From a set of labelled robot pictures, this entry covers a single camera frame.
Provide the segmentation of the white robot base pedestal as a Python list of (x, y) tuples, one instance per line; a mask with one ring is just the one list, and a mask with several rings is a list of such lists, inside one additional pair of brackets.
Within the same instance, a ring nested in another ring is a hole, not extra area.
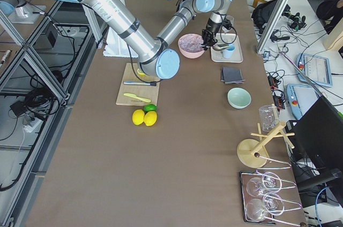
[(126, 42), (122, 40), (111, 28), (108, 29), (107, 37), (103, 38), (103, 35), (100, 31), (100, 25), (96, 19), (94, 11), (84, 5), (83, 8), (95, 37), (95, 41), (99, 43), (97, 47), (99, 48), (105, 44), (103, 55), (107, 57), (129, 57), (129, 50)]

